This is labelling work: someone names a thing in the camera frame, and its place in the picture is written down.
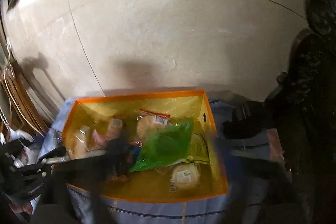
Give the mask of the light blue checked cloth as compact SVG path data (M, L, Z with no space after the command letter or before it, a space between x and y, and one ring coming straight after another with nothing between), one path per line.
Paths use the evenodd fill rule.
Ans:
M66 117L76 98L65 101L56 116L40 156L56 147L56 137L64 128ZM210 101L215 124L230 119L233 107L220 100ZM261 205L269 182L259 178L247 178L229 182L229 194L187 203L136 203L102 198L117 223L257 223ZM74 211L80 223L94 223L89 194L72 186L65 186L66 209Z

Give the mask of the round bread packet white label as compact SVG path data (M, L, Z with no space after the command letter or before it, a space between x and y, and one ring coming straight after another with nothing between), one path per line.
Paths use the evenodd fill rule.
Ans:
M200 181L200 173L197 165L184 163L177 166L171 175L171 191L189 191L195 189Z

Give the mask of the white plastic bag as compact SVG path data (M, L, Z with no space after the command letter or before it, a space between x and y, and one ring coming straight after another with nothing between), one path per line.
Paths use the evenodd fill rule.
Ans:
M1 153L10 159L16 168L36 164L40 145L27 132L12 129L1 132Z

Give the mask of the orange cardboard box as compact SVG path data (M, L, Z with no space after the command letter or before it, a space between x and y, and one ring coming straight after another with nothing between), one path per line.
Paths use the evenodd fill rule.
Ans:
M141 109L170 115L168 125L178 123L181 119L192 119L193 134L202 135L205 140L210 163L189 162L184 158L166 167L130 172L143 145L135 141ZM120 138L129 148L121 158L121 165L113 168L112 173L103 181L101 194L104 197L131 202L173 203L202 200L228 193L226 173L222 172L213 145L210 144L210 139L217 135L217 129L204 90L76 99L62 133L64 145L70 155L79 157L84 152L93 150L92 132L94 129L106 128L112 118L123 121ZM177 166L184 163L197 165L201 175L199 184L193 190L173 192L170 187L171 175Z

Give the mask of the green snack bag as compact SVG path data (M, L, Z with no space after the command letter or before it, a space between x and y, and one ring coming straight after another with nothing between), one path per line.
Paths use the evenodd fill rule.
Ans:
M193 130L194 121L190 118L152 130L130 172L162 168L186 158Z

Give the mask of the carved wooden chair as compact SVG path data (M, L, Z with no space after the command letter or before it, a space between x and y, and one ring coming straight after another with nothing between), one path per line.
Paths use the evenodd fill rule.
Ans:
M14 110L21 124L29 128L29 133L45 136L49 128L27 92L31 86L17 61L6 61L1 67L1 87L9 100L10 110Z

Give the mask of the yellow printed snack packet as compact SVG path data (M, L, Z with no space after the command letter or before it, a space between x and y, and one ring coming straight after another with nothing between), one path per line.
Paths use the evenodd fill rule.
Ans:
M200 164L209 164L209 152L207 144L202 135L192 134L189 143L189 150L186 157L189 162L196 162Z

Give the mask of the bun packet red stripe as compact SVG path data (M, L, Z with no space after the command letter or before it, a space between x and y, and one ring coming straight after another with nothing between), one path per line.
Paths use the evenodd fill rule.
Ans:
M152 132L165 128L169 119L170 115L168 114L141 109L137 119L135 141L144 144Z

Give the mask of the pink tablecloth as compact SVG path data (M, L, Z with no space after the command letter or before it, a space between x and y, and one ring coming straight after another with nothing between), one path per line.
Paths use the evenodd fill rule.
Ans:
M291 169L286 170L284 151L282 150L277 130L275 128L268 129L267 135L269 139L270 159L280 165L286 175L286 178L289 180L289 182L292 182Z

